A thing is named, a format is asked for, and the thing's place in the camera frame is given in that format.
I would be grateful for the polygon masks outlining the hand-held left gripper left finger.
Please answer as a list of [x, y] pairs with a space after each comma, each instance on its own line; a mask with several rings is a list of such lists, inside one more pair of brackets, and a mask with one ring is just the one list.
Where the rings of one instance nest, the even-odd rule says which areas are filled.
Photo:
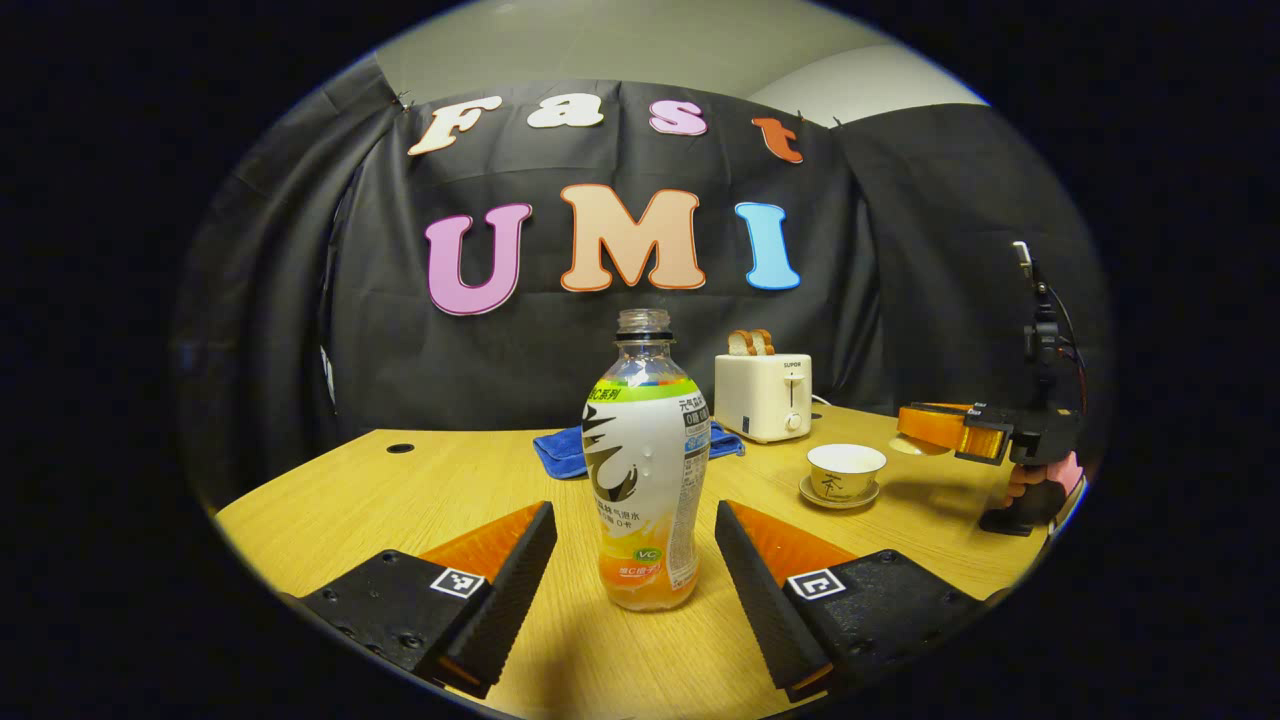
[[543, 501], [419, 556], [383, 550], [300, 603], [378, 657], [483, 700], [556, 542], [554, 510]]

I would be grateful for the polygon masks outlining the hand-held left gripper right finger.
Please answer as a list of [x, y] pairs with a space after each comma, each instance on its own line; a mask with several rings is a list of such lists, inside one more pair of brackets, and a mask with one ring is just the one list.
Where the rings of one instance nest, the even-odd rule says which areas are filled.
[[774, 685], [799, 702], [868, 685], [979, 618], [979, 601], [896, 550], [867, 556], [735, 501], [716, 541]]

